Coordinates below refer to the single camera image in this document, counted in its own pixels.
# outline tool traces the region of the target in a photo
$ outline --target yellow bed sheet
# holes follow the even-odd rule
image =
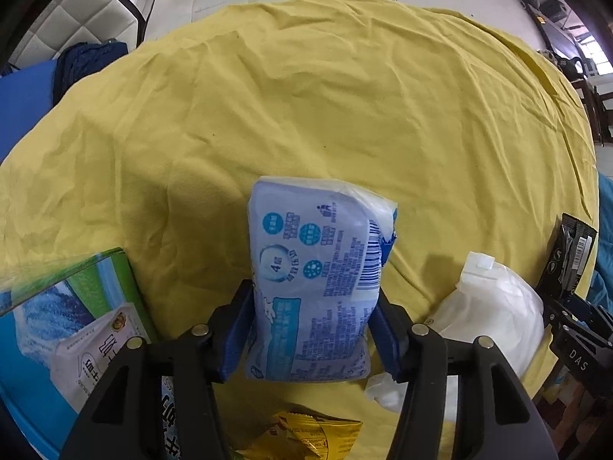
[[[0,168],[4,263],[124,247],[161,334],[176,336],[250,276],[246,203],[261,175],[397,201],[382,285],[417,321],[469,251],[535,284],[562,212],[598,227],[580,100],[522,41],[445,10],[291,0],[228,7],[71,88]],[[523,379],[531,393],[555,361],[548,342]],[[238,447],[300,404],[363,421],[351,458],[384,458],[398,416],[364,384],[241,370],[217,395]]]

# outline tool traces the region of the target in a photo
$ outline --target round logo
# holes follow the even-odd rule
[[[307,223],[300,228],[300,241],[304,245],[314,245],[320,241],[321,228],[315,223]]]
[[[321,271],[323,269],[324,265],[321,264],[321,261],[317,261],[317,259],[312,259],[305,264],[304,268],[302,268],[302,273],[306,278],[317,278],[318,276],[320,276]]]
[[[267,280],[282,282],[291,267],[289,251],[282,245],[270,245],[260,252],[258,271]]]
[[[262,220],[262,226],[269,235],[276,235],[283,230],[283,216],[279,213],[268,213]]]

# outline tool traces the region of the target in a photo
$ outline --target metal bolt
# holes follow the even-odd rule
[[[199,323],[198,325],[194,325],[192,327],[192,334],[196,337],[202,337],[203,335],[208,334],[208,325],[205,323]]]
[[[481,337],[479,337],[479,339],[477,339],[477,343],[479,344],[479,346],[487,350],[494,347],[494,341],[491,337],[488,337],[486,335],[482,335]]]
[[[411,331],[415,335],[427,335],[428,332],[430,332],[430,329],[423,323],[416,323],[413,325],[413,327],[411,327]]]
[[[128,342],[126,342],[126,346],[128,346],[129,350],[137,350],[143,345],[143,340],[141,337],[130,337]]]

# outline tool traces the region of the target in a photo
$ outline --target blue label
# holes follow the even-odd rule
[[[276,235],[283,230],[283,216],[278,213],[268,213],[262,220],[262,226],[269,235]]]
[[[275,318],[270,326],[266,377],[270,380],[289,380],[298,338],[300,300],[275,297],[272,307]]]
[[[304,245],[315,245],[320,242],[321,228],[315,223],[307,223],[300,228],[300,241]]]
[[[323,269],[324,265],[321,261],[317,261],[317,259],[312,259],[305,264],[304,268],[302,268],[302,273],[306,278],[317,278],[318,276],[320,276],[321,271]]]

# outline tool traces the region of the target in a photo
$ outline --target yellow snack wrapper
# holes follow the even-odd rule
[[[343,460],[351,451],[362,422],[282,412],[246,450],[247,460]]]

